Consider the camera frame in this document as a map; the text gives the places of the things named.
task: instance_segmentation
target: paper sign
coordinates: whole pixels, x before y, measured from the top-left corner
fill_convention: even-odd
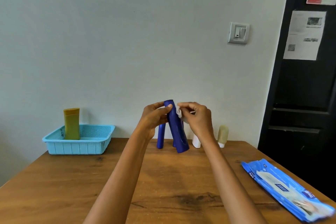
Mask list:
[[[309,5],[336,5],[336,0],[307,0]]]
[[[316,60],[326,12],[293,11],[284,59]]]

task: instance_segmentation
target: person's right hand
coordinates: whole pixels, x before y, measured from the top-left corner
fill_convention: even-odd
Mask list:
[[[196,102],[178,103],[177,105],[181,107],[182,114],[187,119],[191,130],[202,144],[205,140],[215,140],[210,109]]]

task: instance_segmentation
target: mesh basket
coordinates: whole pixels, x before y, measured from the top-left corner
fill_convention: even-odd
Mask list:
[[[42,141],[47,143],[49,154],[102,154],[111,141],[114,128],[111,125],[79,125],[80,140],[64,140],[62,126],[43,137]]]

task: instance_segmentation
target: table surface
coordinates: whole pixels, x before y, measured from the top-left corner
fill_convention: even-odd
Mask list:
[[[1,223],[82,223],[126,145],[112,138],[103,155],[49,155],[47,152],[0,189]],[[241,161],[267,159],[320,201],[336,203],[253,146],[228,141],[222,149],[241,183],[269,223],[300,223],[242,168]],[[149,143],[127,223],[229,223],[204,150],[191,145],[177,154]],[[322,221],[336,223],[336,216]]]

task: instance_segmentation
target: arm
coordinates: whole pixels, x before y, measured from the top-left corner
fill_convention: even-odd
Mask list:
[[[163,102],[146,106],[137,128],[129,138],[110,178],[87,215],[84,224],[125,223],[142,161],[156,126],[167,122]]]
[[[220,150],[213,134],[211,111],[198,103],[178,103],[192,131],[201,141],[224,207],[232,224],[266,224]]]

